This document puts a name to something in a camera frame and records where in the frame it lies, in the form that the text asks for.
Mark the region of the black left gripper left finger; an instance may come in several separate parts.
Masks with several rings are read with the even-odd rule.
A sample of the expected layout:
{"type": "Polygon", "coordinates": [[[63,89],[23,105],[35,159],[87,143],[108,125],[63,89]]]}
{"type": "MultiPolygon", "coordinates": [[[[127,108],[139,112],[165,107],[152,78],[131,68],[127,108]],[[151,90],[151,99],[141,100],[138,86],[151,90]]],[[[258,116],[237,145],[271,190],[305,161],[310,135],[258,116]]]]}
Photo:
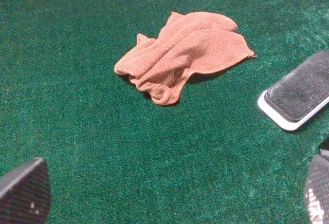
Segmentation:
{"type": "Polygon", "coordinates": [[[50,207],[45,159],[32,158],[1,178],[1,223],[45,223],[50,207]]]}

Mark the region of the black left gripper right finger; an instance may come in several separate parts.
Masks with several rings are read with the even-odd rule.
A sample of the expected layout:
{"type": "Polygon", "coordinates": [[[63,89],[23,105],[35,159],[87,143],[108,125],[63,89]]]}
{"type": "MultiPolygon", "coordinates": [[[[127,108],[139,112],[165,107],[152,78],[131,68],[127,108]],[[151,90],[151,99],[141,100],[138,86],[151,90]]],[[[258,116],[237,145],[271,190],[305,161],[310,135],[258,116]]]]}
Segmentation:
{"type": "Polygon", "coordinates": [[[311,223],[328,223],[328,151],[320,149],[310,163],[304,204],[311,223]]]}

